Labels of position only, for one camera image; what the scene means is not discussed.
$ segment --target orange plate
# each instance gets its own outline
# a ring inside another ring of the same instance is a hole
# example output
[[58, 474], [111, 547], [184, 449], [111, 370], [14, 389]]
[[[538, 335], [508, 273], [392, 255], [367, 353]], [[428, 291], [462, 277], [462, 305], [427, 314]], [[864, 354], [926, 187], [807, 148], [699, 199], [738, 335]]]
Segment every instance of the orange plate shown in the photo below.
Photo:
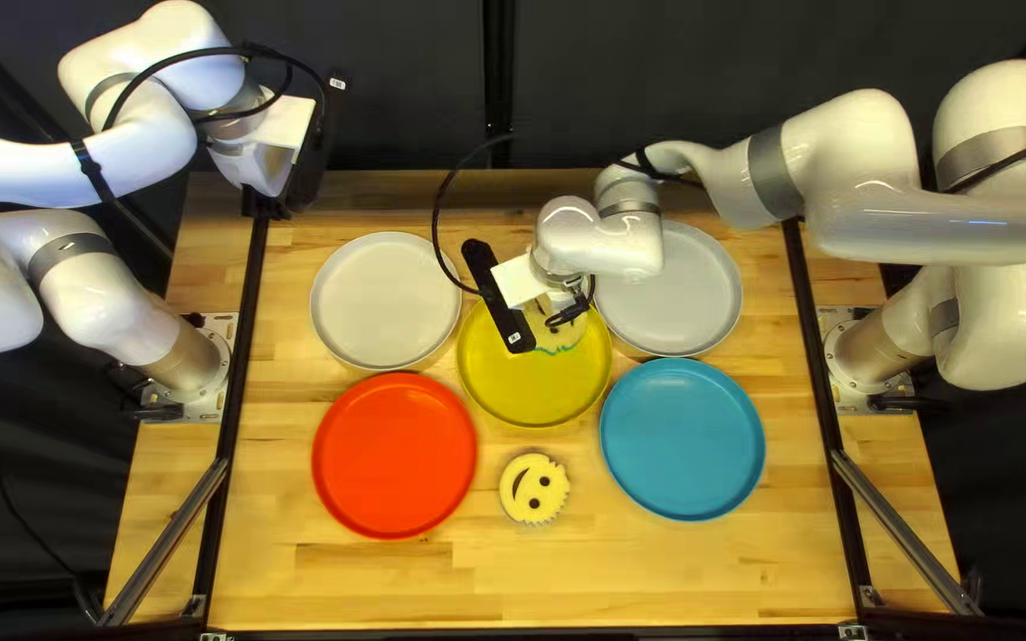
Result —
[[347, 390], [319, 424], [311, 474], [339, 522], [364, 536], [417, 536], [470, 489], [477, 434], [445, 386], [407, 372]]

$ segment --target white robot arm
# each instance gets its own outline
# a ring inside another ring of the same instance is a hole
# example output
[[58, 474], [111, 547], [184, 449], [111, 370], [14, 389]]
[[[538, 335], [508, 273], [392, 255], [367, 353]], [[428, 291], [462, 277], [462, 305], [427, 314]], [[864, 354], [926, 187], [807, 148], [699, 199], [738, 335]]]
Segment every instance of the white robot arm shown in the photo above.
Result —
[[[113, 197], [184, 168], [197, 149], [193, 118], [254, 108], [273, 94], [245, 77], [237, 54], [192, 58], [165, 67], [137, 86], [113, 127], [103, 131], [114, 103], [139, 72], [176, 53], [231, 45], [200, 5], [167, 0], [134, 23], [65, 54], [58, 79], [96, 131], [80, 147], [101, 166]], [[315, 112], [313, 99], [281, 95], [248, 118], [198, 126], [213, 143], [209, 154], [229, 181], [279, 197]], [[72, 143], [25, 145], [0, 138], [0, 202], [46, 208], [98, 202], [102, 197], [83, 172], [81, 155]]]
[[[74, 208], [121, 197], [184, 168], [200, 137], [236, 186], [308, 204], [325, 155], [321, 79], [306, 70], [320, 84], [319, 103], [276, 95], [246, 78], [239, 54], [200, 51], [209, 48], [238, 50], [200, 5], [167, 0], [66, 53], [58, 78], [96, 133], [50, 145], [0, 138], [0, 202]], [[170, 61], [179, 54], [185, 59]], [[159, 69], [149, 75], [151, 67]], [[0, 352], [41, 330], [35, 289], [66, 335], [144, 371], [173, 401], [224, 383], [225, 349], [139, 285], [89, 216], [0, 213]]]
[[[934, 130], [942, 187], [1025, 148], [1026, 61], [984, 67], [948, 92]], [[824, 252], [929, 266], [883, 311], [841, 336], [835, 349], [844, 353], [830, 363], [842, 383], [880, 393], [891, 376], [930, 356], [956, 386], [1026, 382], [1026, 160], [960, 194], [926, 192], [907, 116], [873, 89], [835, 97], [724, 150], [667, 142], [643, 153], [597, 177], [595, 206], [576, 197], [546, 204], [530, 252], [492, 270], [507, 304], [549, 292], [563, 306], [557, 282], [565, 278], [642, 278], [658, 270], [659, 178], [693, 171], [732, 226], [804, 214]]]

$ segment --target smiley face sponge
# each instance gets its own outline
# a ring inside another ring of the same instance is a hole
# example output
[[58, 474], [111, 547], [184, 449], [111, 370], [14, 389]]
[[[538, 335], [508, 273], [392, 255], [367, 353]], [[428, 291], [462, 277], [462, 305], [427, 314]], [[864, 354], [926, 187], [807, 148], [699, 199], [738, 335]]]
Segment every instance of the smiley face sponge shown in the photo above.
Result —
[[522, 454], [505, 466], [497, 492], [514, 521], [543, 525], [556, 518], [568, 495], [564, 466], [544, 454]]

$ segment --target white plate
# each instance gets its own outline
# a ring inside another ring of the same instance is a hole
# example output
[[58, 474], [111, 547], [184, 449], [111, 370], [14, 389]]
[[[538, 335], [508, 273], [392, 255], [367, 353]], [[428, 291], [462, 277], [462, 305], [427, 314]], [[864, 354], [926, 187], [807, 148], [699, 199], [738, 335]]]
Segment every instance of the white plate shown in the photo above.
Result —
[[[458, 276], [448, 257], [446, 265]], [[413, 365], [449, 337], [462, 293], [442, 274], [430, 240], [379, 232], [327, 258], [310, 305], [316, 333], [334, 358], [387, 371]]]
[[663, 273], [638, 283], [596, 277], [596, 308], [624, 343], [656, 356], [717, 346], [742, 313], [739, 267], [699, 229], [663, 222]]

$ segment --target butcher block tabletop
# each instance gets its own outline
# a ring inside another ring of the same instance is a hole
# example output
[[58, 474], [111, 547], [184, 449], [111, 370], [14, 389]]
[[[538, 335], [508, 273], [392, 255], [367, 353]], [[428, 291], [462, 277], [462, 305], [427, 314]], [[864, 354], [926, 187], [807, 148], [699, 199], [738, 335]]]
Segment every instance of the butcher block tabletop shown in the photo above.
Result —
[[[443, 212], [440, 239], [459, 274], [464, 240], [498, 259], [524, 251], [549, 197], [586, 195], [595, 170], [467, 171]], [[648, 514], [608, 474], [600, 402], [560, 427], [502, 424], [462, 391], [458, 333], [416, 371], [459, 395], [477, 428], [477, 474], [457, 512], [418, 538], [381, 542], [334, 521], [311, 480], [323, 414], [370, 371], [331, 356], [312, 327], [308, 294], [323, 262], [373, 232], [430, 237], [440, 171], [331, 172], [312, 211], [271, 223], [227, 516], [210, 600], [211, 628], [379, 630], [680, 627], [838, 623], [855, 616], [781, 229], [720, 224], [698, 192], [671, 188], [671, 221], [718, 240], [742, 275], [738, 326], [697, 357], [747, 391], [766, 433], [766, 465], [732, 514], [682, 523]], [[216, 174], [194, 173], [167, 301], [180, 312], [236, 312], [250, 221]], [[880, 305], [876, 265], [824, 256], [806, 244], [818, 305]], [[472, 283], [468, 277], [464, 280]], [[478, 298], [463, 298], [464, 318]], [[613, 379], [639, 364], [617, 342]], [[941, 503], [917, 417], [843, 416], [847, 452], [950, 572]], [[212, 425], [143, 425], [107, 589], [112, 599], [215, 451]], [[506, 517], [497, 485], [506, 462], [542, 450], [566, 466], [571, 491], [544, 527]], [[873, 585], [890, 604], [943, 610], [859, 504]], [[135, 620], [170, 618], [192, 593], [201, 523], [187, 535]]]

